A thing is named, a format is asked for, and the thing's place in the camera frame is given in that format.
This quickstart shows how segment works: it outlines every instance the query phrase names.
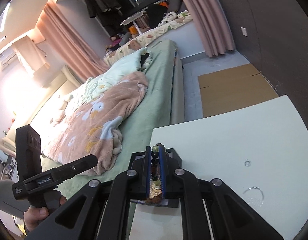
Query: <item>floral blanket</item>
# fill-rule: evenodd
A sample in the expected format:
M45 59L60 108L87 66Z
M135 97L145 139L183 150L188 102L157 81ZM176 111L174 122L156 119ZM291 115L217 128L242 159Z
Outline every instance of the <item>floral blanket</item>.
M192 19L193 18L191 15L187 15L185 17L177 18L176 20L168 22L160 27L149 30L148 32L145 32L124 44L116 51L113 51L110 55L104 58L104 62L107 65L112 66L120 58L132 54L140 48L145 48L164 33L168 32L169 30L177 29L178 27L181 27L182 25L190 22Z
M140 104L147 87L144 73L125 76L99 98L82 105L57 124L43 154L61 164L93 154L98 164L84 175L101 175L110 170L122 149L118 126Z

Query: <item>metal frame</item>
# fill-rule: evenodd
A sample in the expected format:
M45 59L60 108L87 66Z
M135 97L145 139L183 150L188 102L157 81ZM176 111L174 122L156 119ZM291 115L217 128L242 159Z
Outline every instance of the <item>metal frame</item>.
M144 200L149 193L151 152L147 146L145 157L113 181L89 181L27 240L125 240L130 199ZM181 201L184 240L211 240L211 235L215 240L283 239L220 179L204 181L180 169L164 146L159 147L159 163L163 197Z

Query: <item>orange object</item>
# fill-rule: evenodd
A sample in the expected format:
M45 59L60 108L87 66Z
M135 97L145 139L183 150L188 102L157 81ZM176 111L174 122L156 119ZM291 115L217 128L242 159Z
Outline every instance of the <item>orange object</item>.
M138 33L134 25L129 27L128 30L130 31L131 34L137 34Z
M162 2L162 3L159 3L159 5L163 5L163 6L165 6L166 8L168 8L168 4L167 4L167 2Z

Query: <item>human hand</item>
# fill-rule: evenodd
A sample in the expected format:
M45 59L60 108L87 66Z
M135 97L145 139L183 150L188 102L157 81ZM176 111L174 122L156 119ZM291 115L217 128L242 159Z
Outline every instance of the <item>human hand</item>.
M66 197L61 196L60 204L63 205L67 201ZM30 206L29 209L24 212L24 224L28 231L33 231L38 226L38 222L48 217L48 210L46 207L36 208Z

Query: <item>cardboard box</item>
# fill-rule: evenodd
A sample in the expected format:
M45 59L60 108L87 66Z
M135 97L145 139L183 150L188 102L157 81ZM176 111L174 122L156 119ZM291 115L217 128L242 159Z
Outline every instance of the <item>cardboard box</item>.
M203 116L224 114L278 97L252 65L246 64L198 77Z

